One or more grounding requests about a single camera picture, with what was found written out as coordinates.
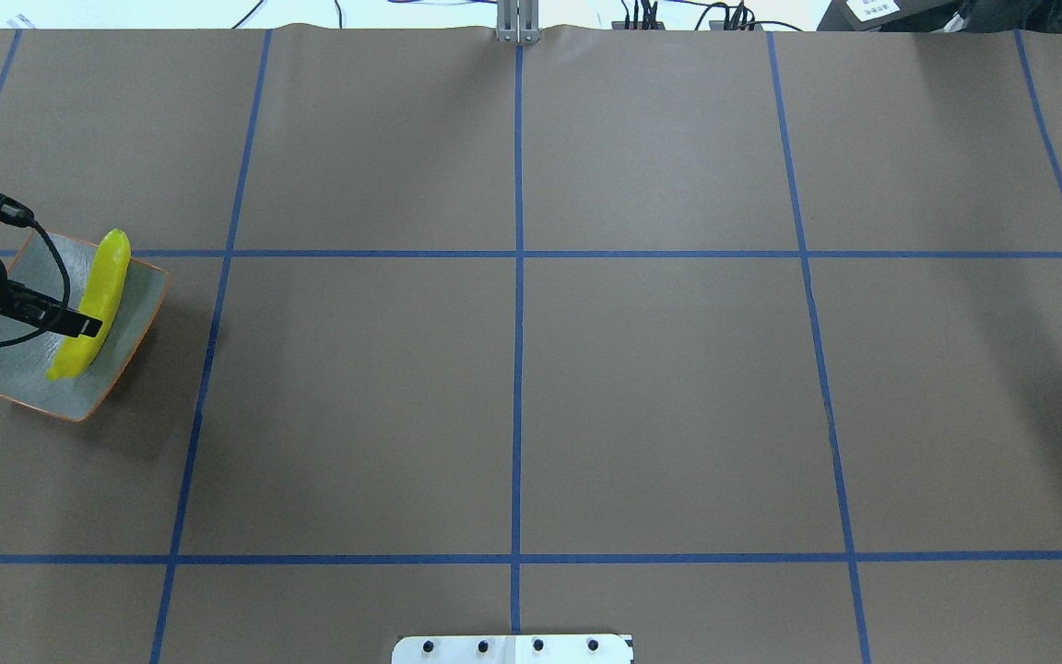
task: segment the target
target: gray table surface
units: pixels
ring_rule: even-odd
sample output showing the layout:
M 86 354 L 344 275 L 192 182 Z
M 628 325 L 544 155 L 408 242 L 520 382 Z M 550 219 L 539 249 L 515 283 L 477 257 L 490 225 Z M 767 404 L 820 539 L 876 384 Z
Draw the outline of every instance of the gray table surface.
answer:
M 1062 661 L 1062 38 L 0 32 L 0 190 L 173 276 L 0 661 Z

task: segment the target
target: metal bracket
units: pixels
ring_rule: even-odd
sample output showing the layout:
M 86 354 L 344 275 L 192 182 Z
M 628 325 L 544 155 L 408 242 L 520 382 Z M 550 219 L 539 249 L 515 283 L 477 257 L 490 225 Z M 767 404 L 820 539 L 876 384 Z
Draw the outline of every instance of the metal bracket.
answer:
M 539 0 L 498 0 L 498 41 L 539 41 Z

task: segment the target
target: sticker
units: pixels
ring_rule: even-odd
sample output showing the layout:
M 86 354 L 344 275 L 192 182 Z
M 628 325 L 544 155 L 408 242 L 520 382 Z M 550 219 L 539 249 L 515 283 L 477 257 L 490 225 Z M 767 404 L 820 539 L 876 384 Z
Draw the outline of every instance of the sticker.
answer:
M 876 20 L 898 12 L 896 0 L 846 0 L 846 5 L 860 21 Z

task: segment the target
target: white metal plate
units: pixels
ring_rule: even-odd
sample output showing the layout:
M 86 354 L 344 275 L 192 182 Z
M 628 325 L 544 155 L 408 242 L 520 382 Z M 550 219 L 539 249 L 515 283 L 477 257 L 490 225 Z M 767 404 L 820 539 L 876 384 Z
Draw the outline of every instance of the white metal plate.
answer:
M 392 664 L 632 664 L 632 644 L 618 634 L 406 637 Z

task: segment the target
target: yellow banana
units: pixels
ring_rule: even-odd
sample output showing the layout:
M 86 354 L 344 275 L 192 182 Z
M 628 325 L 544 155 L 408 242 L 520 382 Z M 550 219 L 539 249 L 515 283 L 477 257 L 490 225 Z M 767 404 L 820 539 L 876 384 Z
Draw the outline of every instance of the yellow banana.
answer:
M 93 256 L 92 269 L 81 306 L 76 311 L 101 321 L 101 331 L 96 337 L 70 337 L 59 343 L 52 365 L 47 369 L 47 379 L 75 378 L 84 373 L 105 343 L 109 327 L 114 326 L 117 307 L 122 303 L 125 273 L 130 269 L 130 238 L 121 231 L 109 231 Z

